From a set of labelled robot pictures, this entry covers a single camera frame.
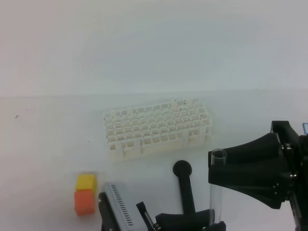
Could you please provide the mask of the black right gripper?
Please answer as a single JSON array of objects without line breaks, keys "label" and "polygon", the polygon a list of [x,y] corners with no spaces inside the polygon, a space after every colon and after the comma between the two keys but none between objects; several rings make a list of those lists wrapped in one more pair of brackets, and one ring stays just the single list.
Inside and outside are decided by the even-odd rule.
[{"label": "black right gripper", "polygon": [[[273,209],[279,209],[287,199],[295,229],[306,231],[308,136],[298,135],[289,121],[272,121],[271,132],[246,144],[216,149],[222,152],[222,161],[215,165],[212,164],[212,152],[208,152],[208,182],[246,194]],[[291,173],[281,170],[281,150]]]}]

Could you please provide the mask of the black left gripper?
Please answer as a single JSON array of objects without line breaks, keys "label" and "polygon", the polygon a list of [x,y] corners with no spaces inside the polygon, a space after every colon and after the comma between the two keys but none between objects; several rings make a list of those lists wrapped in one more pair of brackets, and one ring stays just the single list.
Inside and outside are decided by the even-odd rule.
[{"label": "black left gripper", "polygon": [[226,224],[223,221],[210,223],[210,209],[194,214],[166,214],[161,213],[150,218],[144,202],[136,204],[141,217],[149,231],[225,231]]}]

